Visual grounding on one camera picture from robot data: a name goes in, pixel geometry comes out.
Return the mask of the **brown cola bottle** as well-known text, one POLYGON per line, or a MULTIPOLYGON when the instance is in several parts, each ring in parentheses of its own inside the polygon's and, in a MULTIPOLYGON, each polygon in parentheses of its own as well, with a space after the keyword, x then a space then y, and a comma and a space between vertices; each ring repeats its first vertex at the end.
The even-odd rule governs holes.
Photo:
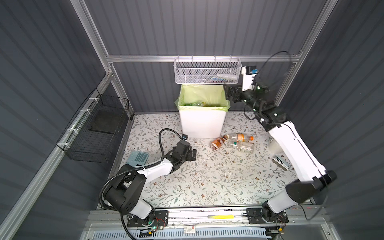
POLYGON ((212 151, 218 150, 219 148, 221 148, 226 143, 226 141, 229 138, 230 138, 230 135, 226 134, 226 135, 223 135, 223 136, 213 140, 210 143, 210 148, 212 149, 212 151))

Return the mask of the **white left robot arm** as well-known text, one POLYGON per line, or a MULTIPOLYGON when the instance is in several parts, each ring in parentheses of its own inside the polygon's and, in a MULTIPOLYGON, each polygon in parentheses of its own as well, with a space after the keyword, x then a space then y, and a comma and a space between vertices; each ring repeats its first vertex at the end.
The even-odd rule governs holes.
POLYGON ((145 166, 122 166, 102 186, 98 201, 102 208, 119 212, 121 217, 133 216, 141 220, 144 226, 150 226, 155 218, 155 208, 141 198, 145 186, 160 177, 179 170, 185 162, 194 162, 197 150, 183 139, 175 130, 165 128, 158 135, 161 157, 158 161, 145 166), (162 144, 162 133, 172 132, 180 139, 167 153, 162 144))

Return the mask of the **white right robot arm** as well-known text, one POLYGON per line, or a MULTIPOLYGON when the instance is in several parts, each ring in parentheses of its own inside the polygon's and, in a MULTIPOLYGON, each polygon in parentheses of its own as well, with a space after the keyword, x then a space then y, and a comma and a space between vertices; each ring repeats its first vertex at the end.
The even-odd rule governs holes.
POLYGON ((256 66, 239 66, 224 75, 224 89, 227 100, 244 103, 252 111, 252 120, 258 121, 271 135, 273 145, 281 149, 296 171, 297 180, 262 205, 259 216, 266 223, 276 223, 285 210, 328 189, 337 179, 337 174, 327 170, 316 159, 286 111, 264 99, 269 89, 257 82, 256 77, 260 73, 261 69, 256 66))

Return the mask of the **clear bottle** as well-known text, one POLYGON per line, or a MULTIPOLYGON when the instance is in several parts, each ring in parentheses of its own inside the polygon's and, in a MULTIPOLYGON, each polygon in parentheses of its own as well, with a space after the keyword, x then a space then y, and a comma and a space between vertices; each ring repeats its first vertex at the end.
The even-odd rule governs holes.
POLYGON ((248 142, 233 142, 231 144, 232 148, 244 152, 244 153, 253 153, 254 152, 254 144, 248 142))

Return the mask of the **green bin liner bag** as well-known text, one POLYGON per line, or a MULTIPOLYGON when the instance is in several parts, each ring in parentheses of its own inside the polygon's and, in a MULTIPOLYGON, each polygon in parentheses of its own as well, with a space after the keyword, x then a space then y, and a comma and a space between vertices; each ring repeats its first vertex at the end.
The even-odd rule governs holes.
POLYGON ((224 111, 230 109, 223 85, 182 85, 179 97, 175 101, 179 111, 224 111), (185 107, 185 104, 206 102, 211 107, 185 107))

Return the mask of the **green bottle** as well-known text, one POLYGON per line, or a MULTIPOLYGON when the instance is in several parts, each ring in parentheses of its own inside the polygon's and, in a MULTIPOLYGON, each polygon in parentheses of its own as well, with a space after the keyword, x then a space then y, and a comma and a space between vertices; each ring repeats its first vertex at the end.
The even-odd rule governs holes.
POLYGON ((211 105, 208 105, 206 102, 194 102, 190 104, 185 104, 185 107, 211 107, 211 105))

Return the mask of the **white tube in basket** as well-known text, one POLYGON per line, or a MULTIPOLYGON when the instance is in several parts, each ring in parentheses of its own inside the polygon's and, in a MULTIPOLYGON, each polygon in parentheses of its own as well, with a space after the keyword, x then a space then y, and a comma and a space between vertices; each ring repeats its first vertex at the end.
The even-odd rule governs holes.
POLYGON ((231 75, 231 74, 217 74, 218 78, 225 79, 228 81, 238 81, 238 76, 237 75, 231 75))

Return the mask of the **orange label bottle top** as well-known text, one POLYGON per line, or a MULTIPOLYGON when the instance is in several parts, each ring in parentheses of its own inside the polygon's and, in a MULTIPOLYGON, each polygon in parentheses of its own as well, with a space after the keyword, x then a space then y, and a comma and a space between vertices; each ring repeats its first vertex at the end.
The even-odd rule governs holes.
POLYGON ((230 139, 232 142, 251 142, 255 140, 255 137, 242 133, 232 133, 230 134, 230 139))

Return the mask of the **metal clip tool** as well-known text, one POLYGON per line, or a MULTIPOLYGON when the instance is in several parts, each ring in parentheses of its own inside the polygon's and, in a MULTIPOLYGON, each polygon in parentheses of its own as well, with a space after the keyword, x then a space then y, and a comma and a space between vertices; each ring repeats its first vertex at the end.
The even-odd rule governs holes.
POLYGON ((280 167, 281 169, 283 169, 286 172, 289 170, 288 163, 284 159, 282 159, 280 156, 274 156, 272 158, 272 162, 275 163, 278 167, 280 167))

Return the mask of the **white plastic trash bin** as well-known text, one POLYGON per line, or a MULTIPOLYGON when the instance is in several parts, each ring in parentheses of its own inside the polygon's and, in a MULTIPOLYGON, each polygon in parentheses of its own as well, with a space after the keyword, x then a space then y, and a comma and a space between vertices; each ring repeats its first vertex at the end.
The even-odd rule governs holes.
POLYGON ((225 107, 180 107, 183 134, 190 138, 218 138, 227 112, 225 107))

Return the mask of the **white cup with pens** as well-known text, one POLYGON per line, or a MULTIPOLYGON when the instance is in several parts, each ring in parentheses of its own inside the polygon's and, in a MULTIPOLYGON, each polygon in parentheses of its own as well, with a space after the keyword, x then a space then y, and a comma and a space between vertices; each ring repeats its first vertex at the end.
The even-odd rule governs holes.
POLYGON ((271 142, 269 143, 269 150, 274 155, 280 155, 284 152, 282 147, 279 145, 279 143, 275 139, 272 139, 271 142))

